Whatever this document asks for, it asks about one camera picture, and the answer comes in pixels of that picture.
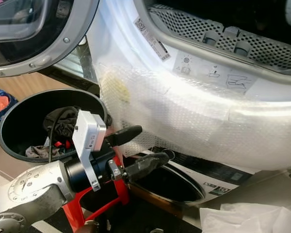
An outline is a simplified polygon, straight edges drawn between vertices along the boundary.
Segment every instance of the red stand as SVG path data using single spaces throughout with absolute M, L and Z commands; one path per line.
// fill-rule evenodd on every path
M 114 157 L 113 160 L 118 166 L 121 165 L 118 157 Z M 77 193 L 75 198 L 71 202 L 63 206 L 63 209 L 65 211 L 65 214 L 68 218 L 68 221 L 70 223 L 70 226 L 73 232 L 75 232 L 78 228 L 82 227 L 85 221 L 94 219 L 95 217 L 99 216 L 100 214 L 102 214 L 103 212 L 105 212 L 107 209 L 114 206 L 115 204 L 121 202 L 123 205 L 126 205 L 129 202 L 128 190 L 123 180 L 114 181 L 114 185 L 115 185 L 118 197 L 110 201 L 109 203 L 107 203 L 106 205 L 104 205 L 103 207 L 95 211 L 94 213 L 92 213 L 86 219 L 84 218 L 84 215 L 81 209 L 80 200 L 87 192 L 92 190 L 91 187 L 83 190 L 82 192 Z

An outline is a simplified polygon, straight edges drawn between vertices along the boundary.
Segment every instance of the clothes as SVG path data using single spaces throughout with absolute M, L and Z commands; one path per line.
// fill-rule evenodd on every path
M 53 157 L 62 155 L 62 153 L 60 153 L 60 149 L 59 148 L 53 148 L 52 150 L 53 152 Z M 27 157 L 30 158 L 48 158 L 49 157 L 49 147 L 45 147 L 45 146 L 37 146 L 37 147 L 33 147 L 30 146 L 26 149 L 25 152 Z
M 62 109 L 63 108 L 58 108 L 50 112 L 49 114 L 47 114 L 47 116 L 45 117 L 43 121 L 43 127 L 48 132 L 49 137 L 50 137 L 50 131 L 52 129 L 53 123 Z M 60 141 L 62 144 L 65 144 L 66 140 L 71 140 L 76 122 L 77 122 L 77 113 L 75 113 L 72 110 L 67 110 L 66 112 L 64 112 L 55 126 L 54 135 L 53 135 L 54 140 L 52 143 Z

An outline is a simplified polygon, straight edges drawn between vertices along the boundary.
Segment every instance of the washing machine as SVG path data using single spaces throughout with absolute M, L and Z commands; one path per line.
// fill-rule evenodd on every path
M 111 85 L 124 93 L 120 100 L 102 93 L 116 127 L 141 124 L 145 129 L 143 144 L 133 142 L 137 146 L 127 153 L 149 148 L 172 151 L 175 156 L 164 169 L 172 167 L 176 177 L 195 184 L 193 201 L 229 192 L 257 170 L 291 165 L 291 0 L 0 0 L 0 77 L 46 68 L 67 56 L 85 35 L 102 90 L 110 84 L 102 79 L 113 71 Z M 203 120 L 218 120 L 220 104 L 231 105 L 216 127 L 210 127 L 209 121 L 173 121 L 174 112 L 194 115 L 181 104 L 178 111 L 153 112 L 153 106 L 164 109 L 160 98 L 155 99 L 156 105 L 148 99 L 138 105 L 142 111 L 134 111 L 130 104 L 133 96 L 139 98 L 136 90 L 142 92 L 151 84 L 136 85 L 132 70 L 144 72 L 136 75 L 144 80 L 155 81 L 153 73 L 168 74 L 169 82 L 178 87 L 182 79 L 214 86 L 198 89 L 203 110 L 208 107 L 203 100 L 211 98 L 214 104 Z M 123 77 L 132 82 L 125 83 Z M 186 87 L 165 86 L 156 93 L 163 99 L 181 90 L 186 96 Z M 236 98 L 217 98 L 214 93 Z M 255 101 L 243 102 L 243 97 Z M 230 114 L 237 102 L 244 103 L 241 111 Z M 124 107 L 122 115 L 119 106 Z M 145 114 L 158 118 L 150 121 Z M 246 119 L 258 124 L 246 125 Z M 168 126 L 177 127 L 177 122 L 190 125 L 168 132 Z M 230 131 L 220 128 L 226 122 Z M 193 125 L 207 125 L 212 131 L 204 133 L 204 127 L 201 133 Z M 200 134 L 190 137 L 188 132 Z

